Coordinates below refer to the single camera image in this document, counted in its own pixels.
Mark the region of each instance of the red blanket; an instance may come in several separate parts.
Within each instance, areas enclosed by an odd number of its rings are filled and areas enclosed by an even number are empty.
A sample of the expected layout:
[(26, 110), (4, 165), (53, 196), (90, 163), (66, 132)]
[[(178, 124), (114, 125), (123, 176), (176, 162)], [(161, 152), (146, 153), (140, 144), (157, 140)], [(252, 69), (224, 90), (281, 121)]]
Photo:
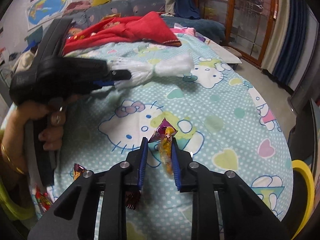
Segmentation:
[(86, 49), (109, 42), (151, 40), (160, 44), (181, 46), (181, 42), (156, 12), (145, 16), (114, 17), (84, 29), (66, 41), (63, 53)]

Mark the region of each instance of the floor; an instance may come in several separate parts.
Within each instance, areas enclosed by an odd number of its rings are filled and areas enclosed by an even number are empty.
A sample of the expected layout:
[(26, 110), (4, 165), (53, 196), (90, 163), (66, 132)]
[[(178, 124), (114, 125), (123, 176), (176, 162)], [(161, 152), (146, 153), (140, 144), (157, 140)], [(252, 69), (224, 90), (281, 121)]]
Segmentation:
[(296, 116), (287, 103), (289, 93), (272, 82), (256, 67), (243, 59), (241, 61), (242, 64), (238, 64), (236, 72), (248, 80), (262, 95), (288, 140), (289, 132), (296, 123)]

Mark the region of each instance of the yellow handle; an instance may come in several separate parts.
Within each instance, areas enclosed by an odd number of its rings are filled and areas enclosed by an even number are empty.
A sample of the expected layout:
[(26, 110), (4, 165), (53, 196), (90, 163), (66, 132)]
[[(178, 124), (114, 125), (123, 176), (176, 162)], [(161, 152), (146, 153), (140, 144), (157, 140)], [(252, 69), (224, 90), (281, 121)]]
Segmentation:
[(303, 178), (307, 184), (308, 198), (307, 198), (307, 208), (304, 213), (301, 224), (291, 240), (293, 240), (297, 236), (297, 234), (301, 231), (301, 229), (308, 222), (309, 217), (312, 212), (312, 209), (313, 209), (313, 202), (315, 199), (315, 184), (313, 181), (312, 173), (311, 173), (308, 165), (301, 160), (294, 160), (294, 161), (292, 161), (292, 168), (293, 168), (293, 170), (299, 172), (303, 176)]

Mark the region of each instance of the polka dot pattern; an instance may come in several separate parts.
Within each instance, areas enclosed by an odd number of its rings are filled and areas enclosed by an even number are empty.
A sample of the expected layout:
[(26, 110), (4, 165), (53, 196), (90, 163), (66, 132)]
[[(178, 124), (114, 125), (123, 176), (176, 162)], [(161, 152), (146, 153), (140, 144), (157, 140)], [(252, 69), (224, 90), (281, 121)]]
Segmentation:
[[(186, 52), (193, 57), (195, 64), (199, 64), (199, 57), (219, 59), (215, 52), (194, 37), (181, 35), (180, 40), (182, 46), (179, 48), (165, 47), (142, 53), (146, 51), (148, 43), (109, 43), (90, 52), (76, 51), (73, 56), (110, 60), (108, 52), (115, 50), (112, 56), (139, 61), (165, 60)], [(292, 168), (288, 163), (290, 155), (284, 135), (277, 129), (268, 131), (260, 124), (261, 116), (243, 83), (228, 84), (232, 78), (244, 79), (233, 70), (224, 70), (223, 74), (226, 82), (221, 81), (212, 89), (185, 82), (181, 77), (154, 77), (149, 83), (132, 89), (116, 91), (114, 88), (103, 88), (70, 106), (60, 160), (55, 170), (55, 195), (61, 195), (73, 182), (70, 170), (74, 163), (101, 172), (125, 160), (129, 150), (114, 147), (97, 128), (102, 121), (113, 116), (115, 109), (125, 99), (130, 99), (144, 104), (154, 103), (163, 112), (169, 111), (179, 120), (188, 120), (195, 127), (199, 138), (203, 138), (202, 145), (198, 146), (200, 150), (193, 159), (209, 170), (224, 173), (225, 170), (214, 165), (212, 157), (224, 149), (231, 149), (237, 155), (236, 172), (248, 185), (251, 186), (254, 180), (264, 175), (279, 176), (284, 189), (277, 199), (275, 210), (279, 214), (278, 218), (282, 219), (291, 201), (293, 184)], [(178, 97), (170, 94), (175, 89), (179, 89)], [(78, 129), (83, 130), (81, 134), (88, 135), (88, 138), (79, 136)], [(276, 149), (276, 154), (269, 159), (263, 159), (257, 154), (261, 141), (266, 138)], [(184, 146), (193, 147), (197, 143), (190, 140)], [(139, 206), (136, 210), (126, 210), (127, 222), (132, 223), (146, 239), (190, 239), (192, 193), (177, 192), (174, 180), (166, 175), (162, 165), (147, 165), (145, 174)], [(100, 201), (95, 239), (98, 238), (101, 204)]]

